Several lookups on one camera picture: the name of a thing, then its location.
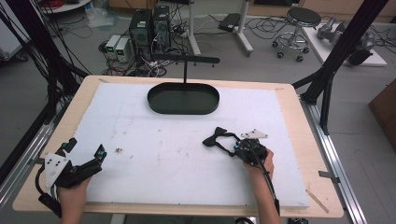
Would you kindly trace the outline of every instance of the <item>white foam board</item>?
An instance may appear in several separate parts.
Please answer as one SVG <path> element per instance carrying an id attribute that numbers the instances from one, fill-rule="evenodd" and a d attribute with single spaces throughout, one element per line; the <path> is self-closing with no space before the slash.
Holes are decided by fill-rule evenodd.
<path id="1" fill-rule="evenodd" d="M 103 171 L 89 185 L 88 202 L 252 205 L 243 163 L 203 141 L 216 127 L 269 135 L 261 143 L 275 152 L 274 185 L 283 208 L 309 206 L 305 187 L 274 91 L 217 88 L 219 107 L 209 115 L 162 115 L 149 108 L 151 85 L 101 84 L 68 158 L 92 159 L 103 144 Z M 233 149 L 233 138 L 219 140 Z"/>

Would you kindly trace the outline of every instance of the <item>caster wheel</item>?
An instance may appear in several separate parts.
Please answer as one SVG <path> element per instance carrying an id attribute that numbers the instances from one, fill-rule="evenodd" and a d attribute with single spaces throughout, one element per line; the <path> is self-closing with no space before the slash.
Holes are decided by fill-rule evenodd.
<path id="1" fill-rule="evenodd" d="M 296 61 L 298 63 L 302 62 L 303 60 L 304 60 L 303 56 L 301 56 L 301 55 L 297 56 L 297 60 Z"/>
<path id="2" fill-rule="evenodd" d="M 277 56 L 277 58 L 283 58 L 283 55 L 284 54 L 282 52 L 278 52 L 276 56 Z"/>
<path id="3" fill-rule="evenodd" d="M 27 62 L 27 56 L 23 51 L 19 51 L 17 54 L 15 54 L 15 58 L 20 62 Z"/>

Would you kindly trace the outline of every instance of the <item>wooden table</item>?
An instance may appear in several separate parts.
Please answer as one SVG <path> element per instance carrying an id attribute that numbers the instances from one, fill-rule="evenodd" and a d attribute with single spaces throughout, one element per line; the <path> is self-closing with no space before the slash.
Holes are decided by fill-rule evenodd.
<path id="1" fill-rule="evenodd" d="M 146 78 L 146 77 L 86 77 L 75 98 L 67 108 L 62 120 L 54 131 L 47 146 L 42 152 L 55 152 L 61 143 L 74 136 L 97 87 L 103 82 L 110 83 L 142 83 L 158 84 L 162 82 L 181 82 L 180 79 Z M 281 209 L 282 217 L 341 217 L 344 214 L 332 181 L 320 177 L 318 171 L 327 171 L 321 158 L 318 145 L 309 127 L 304 111 L 294 88 L 290 84 L 236 82 L 217 80 L 189 80 L 214 87 L 233 87 L 244 89 L 263 89 L 276 92 L 280 104 L 291 144 L 294 148 L 296 160 L 301 170 L 306 188 L 306 194 L 311 206 L 306 209 Z M 35 165 L 29 174 L 20 193 L 14 201 L 13 208 L 17 211 L 49 211 L 37 198 L 39 193 L 35 189 L 35 174 L 40 165 Z M 255 207 L 249 206 L 204 206 L 204 205 L 166 205 L 166 204 L 130 204 L 130 203 L 87 203 L 86 212 L 112 214 L 162 214 L 186 216 L 230 216 L 256 217 Z"/>

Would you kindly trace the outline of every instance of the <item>black oval tray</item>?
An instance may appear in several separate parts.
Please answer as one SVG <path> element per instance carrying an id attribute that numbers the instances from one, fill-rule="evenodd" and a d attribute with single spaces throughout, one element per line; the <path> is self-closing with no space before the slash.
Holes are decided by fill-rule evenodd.
<path id="1" fill-rule="evenodd" d="M 149 90 L 148 104 L 160 114 L 206 115 L 218 108 L 219 92 L 202 83 L 164 82 Z"/>

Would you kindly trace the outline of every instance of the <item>hand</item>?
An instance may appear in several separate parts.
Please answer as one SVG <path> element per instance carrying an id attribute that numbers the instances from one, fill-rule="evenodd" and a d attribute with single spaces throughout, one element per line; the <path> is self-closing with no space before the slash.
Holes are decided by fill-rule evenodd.
<path id="1" fill-rule="evenodd" d="M 81 220 L 84 205 L 87 200 L 87 187 L 91 177 L 71 189 L 57 188 L 62 207 L 62 223 L 78 224 Z"/>
<path id="2" fill-rule="evenodd" d="M 265 161 L 262 161 L 262 163 L 264 164 L 265 169 L 269 172 L 269 176 L 272 179 L 273 174 L 274 174 L 274 169 L 275 169 L 275 166 L 273 163 L 274 152 L 268 148 L 267 148 L 267 151 L 268 151 L 267 158 L 265 159 Z M 260 176 L 263 176 L 262 169 L 260 168 L 260 166 L 252 166 L 247 163 L 244 163 L 244 165 L 247 168 L 247 170 L 252 178 L 260 178 Z"/>

